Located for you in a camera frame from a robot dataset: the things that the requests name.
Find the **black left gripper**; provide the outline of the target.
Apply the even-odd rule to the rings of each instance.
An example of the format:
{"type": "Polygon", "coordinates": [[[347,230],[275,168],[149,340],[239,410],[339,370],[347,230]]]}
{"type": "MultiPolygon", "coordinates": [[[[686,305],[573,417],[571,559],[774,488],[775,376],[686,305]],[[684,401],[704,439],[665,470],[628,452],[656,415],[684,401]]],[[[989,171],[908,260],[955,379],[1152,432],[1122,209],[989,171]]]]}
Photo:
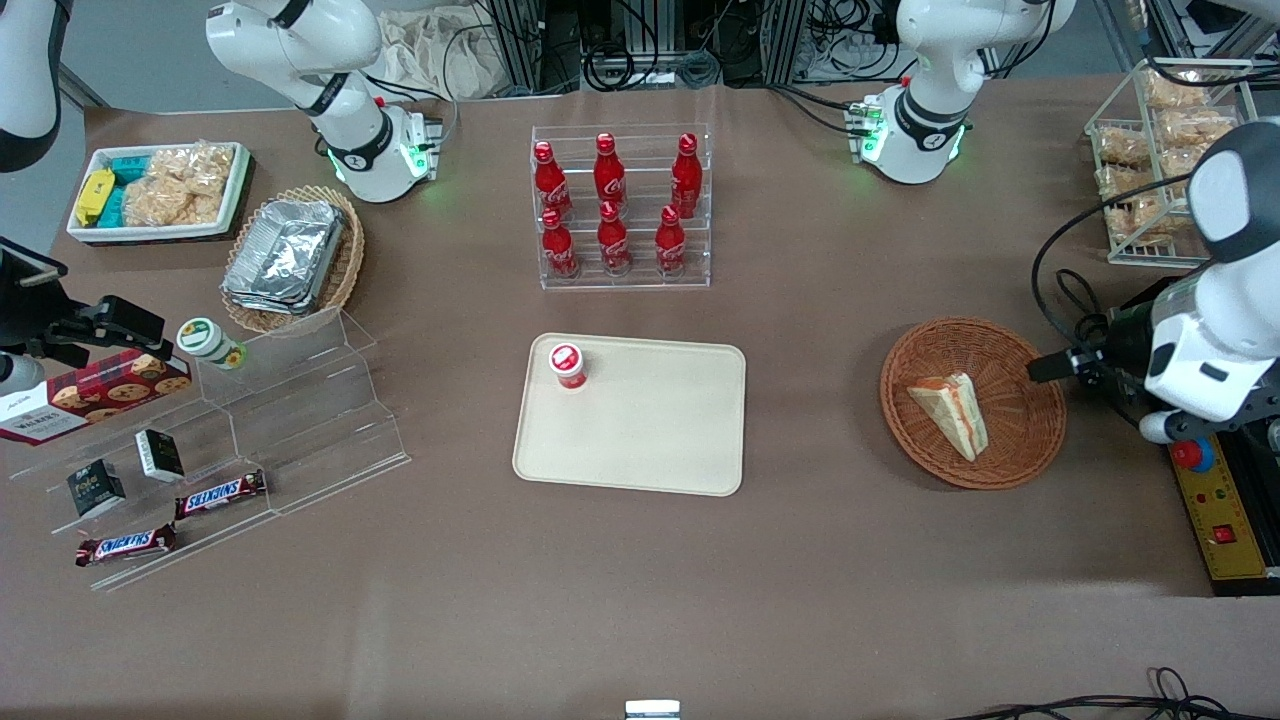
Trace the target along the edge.
{"type": "Polygon", "coordinates": [[[1085,314],[1085,343],[1097,359],[1080,348],[1065,348],[1028,363],[1033,383],[1074,379],[1089,391],[1117,401],[1151,401],[1143,380],[1149,366],[1155,300],[1166,290],[1152,284],[1120,306],[1096,306],[1085,314]]]}

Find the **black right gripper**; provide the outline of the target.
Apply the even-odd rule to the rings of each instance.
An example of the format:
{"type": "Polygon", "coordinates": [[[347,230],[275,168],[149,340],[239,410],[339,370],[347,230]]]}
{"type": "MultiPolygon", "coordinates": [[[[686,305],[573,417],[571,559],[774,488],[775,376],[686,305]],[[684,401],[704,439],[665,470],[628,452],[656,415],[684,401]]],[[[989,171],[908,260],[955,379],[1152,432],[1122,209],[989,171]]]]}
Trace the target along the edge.
{"type": "Polygon", "coordinates": [[[3,241],[1,346],[14,355],[44,357],[65,366],[84,366],[97,347],[136,348],[170,359],[173,342],[164,337],[165,319],[122,297],[102,297],[84,306],[61,287],[65,264],[3,241]]]}

